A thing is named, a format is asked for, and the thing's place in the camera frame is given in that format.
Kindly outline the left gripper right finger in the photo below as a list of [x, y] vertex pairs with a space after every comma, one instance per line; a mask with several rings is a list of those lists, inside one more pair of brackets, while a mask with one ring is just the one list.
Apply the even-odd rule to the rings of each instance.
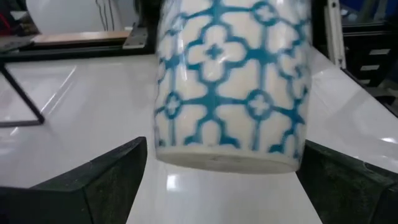
[[398, 224], [398, 173], [306, 141], [296, 175], [323, 224]]

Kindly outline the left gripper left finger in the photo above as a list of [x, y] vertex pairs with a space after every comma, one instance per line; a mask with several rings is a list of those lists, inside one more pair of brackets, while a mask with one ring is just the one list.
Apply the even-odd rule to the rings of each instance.
[[140, 136], [28, 189], [0, 187], [0, 224], [126, 224], [146, 162]]

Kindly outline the white teal lattice mug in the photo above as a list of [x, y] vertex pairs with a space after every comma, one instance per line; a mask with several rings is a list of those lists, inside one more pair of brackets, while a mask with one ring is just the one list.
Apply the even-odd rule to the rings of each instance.
[[246, 174], [299, 169], [312, 0], [163, 0], [155, 156]]

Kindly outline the wooden shelf black metal legs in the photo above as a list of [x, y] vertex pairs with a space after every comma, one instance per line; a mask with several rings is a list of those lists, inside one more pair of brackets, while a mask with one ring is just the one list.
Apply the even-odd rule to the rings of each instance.
[[36, 117], [36, 120], [26, 120], [26, 121], [1, 121], [0, 128], [15, 128], [23, 126], [40, 126], [44, 124], [45, 118], [43, 114], [36, 107], [35, 103], [27, 95], [27, 93], [18, 84], [16, 79], [12, 76], [9, 70], [6, 68], [4, 62], [0, 62], [0, 73], [7, 80], [14, 91], [19, 95], [21, 100], [26, 104], [26, 106], [31, 110], [31, 112]]

